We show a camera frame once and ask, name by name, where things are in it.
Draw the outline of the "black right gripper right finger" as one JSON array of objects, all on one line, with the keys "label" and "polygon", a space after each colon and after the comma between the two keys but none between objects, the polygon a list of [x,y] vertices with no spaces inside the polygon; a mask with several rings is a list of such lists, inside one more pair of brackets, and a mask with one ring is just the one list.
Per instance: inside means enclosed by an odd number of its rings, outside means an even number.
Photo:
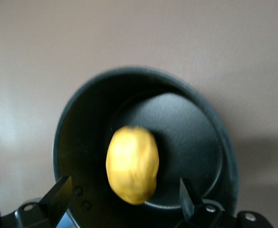
[{"label": "black right gripper right finger", "polygon": [[180,178],[179,202],[185,220],[190,220],[196,207],[202,205],[201,196],[188,178]]}]

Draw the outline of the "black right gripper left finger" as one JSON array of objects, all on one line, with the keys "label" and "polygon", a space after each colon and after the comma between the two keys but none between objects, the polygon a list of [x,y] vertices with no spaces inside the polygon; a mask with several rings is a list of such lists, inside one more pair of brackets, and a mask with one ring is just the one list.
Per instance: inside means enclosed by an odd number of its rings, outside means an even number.
[{"label": "black right gripper left finger", "polygon": [[67,211],[72,198],[71,176],[61,177],[48,193],[39,201],[52,228],[55,228]]}]

